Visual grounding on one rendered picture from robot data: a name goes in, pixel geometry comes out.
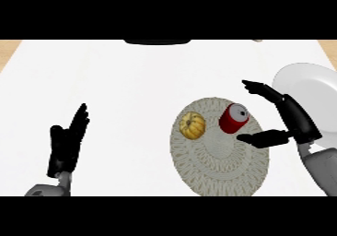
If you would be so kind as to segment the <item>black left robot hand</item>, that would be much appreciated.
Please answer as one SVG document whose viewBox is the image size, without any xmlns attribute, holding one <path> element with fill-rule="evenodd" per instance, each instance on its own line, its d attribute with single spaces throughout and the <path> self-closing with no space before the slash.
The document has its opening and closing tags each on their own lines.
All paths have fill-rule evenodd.
<svg viewBox="0 0 337 236">
<path fill-rule="evenodd" d="M 49 159 L 47 176 L 56 178 L 66 171 L 77 168 L 79 159 L 79 145 L 90 123 L 87 105 L 82 104 L 75 113 L 72 123 L 66 129 L 59 125 L 50 127 L 51 153 Z"/>
</svg>

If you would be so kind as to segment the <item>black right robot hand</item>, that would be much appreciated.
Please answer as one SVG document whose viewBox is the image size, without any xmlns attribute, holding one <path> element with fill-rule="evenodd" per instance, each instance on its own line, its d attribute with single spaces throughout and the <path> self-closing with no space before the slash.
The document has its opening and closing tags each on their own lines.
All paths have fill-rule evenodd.
<svg viewBox="0 0 337 236">
<path fill-rule="evenodd" d="M 289 94 L 277 92 L 266 84 L 243 80 L 250 94 L 258 94 L 275 105 L 287 131 L 268 130 L 252 135 L 237 135 L 237 140 L 256 148 L 269 148 L 289 143 L 290 138 L 299 145 L 318 140 L 322 135 L 303 107 Z"/>
</svg>

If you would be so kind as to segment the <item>white plate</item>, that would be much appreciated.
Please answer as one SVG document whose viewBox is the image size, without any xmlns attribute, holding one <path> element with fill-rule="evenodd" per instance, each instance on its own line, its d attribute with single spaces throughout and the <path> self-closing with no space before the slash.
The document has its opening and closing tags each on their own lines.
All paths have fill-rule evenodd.
<svg viewBox="0 0 337 236">
<path fill-rule="evenodd" d="M 322 138 L 315 144 L 337 148 L 337 72 L 321 65 L 286 65 L 275 74 L 272 88 L 289 94 L 314 120 Z"/>
</svg>

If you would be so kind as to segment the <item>red can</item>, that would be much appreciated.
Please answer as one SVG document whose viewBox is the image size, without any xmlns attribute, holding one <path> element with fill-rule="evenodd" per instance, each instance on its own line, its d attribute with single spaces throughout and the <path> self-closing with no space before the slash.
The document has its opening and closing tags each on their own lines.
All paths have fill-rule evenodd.
<svg viewBox="0 0 337 236">
<path fill-rule="evenodd" d="M 227 134 L 234 134 L 249 122 L 250 114 L 246 107 L 233 103 L 228 105 L 219 118 L 219 127 Z"/>
</svg>

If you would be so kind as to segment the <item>round woven beige placemat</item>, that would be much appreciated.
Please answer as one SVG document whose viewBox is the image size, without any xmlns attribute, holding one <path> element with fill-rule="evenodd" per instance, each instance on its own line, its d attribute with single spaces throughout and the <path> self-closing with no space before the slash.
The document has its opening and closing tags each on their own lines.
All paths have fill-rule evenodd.
<svg viewBox="0 0 337 236">
<path fill-rule="evenodd" d="M 222 98 L 193 101 L 180 112 L 169 137 L 174 166 L 191 191 L 202 196 L 250 196 L 262 186 L 269 168 L 269 149 L 256 148 L 237 140 L 240 134 L 262 131 L 250 116 L 236 134 L 219 127 L 219 118 L 233 104 Z M 196 112 L 205 118 L 205 133 L 188 139 L 181 133 L 180 122 Z"/>
</svg>

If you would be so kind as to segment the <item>yellow pumpkin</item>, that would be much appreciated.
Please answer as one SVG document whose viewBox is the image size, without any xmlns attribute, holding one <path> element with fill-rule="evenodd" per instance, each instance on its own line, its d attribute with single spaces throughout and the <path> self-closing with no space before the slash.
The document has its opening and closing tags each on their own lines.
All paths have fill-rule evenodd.
<svg viewBox="0 0 337 236">
<path fill-rule="evenodd" d="M 196 112 L 188 112 L 180 122 L 180 132 L 190 140 L 199 139 L 205 134 L 205 118 Z"/>
</svg>

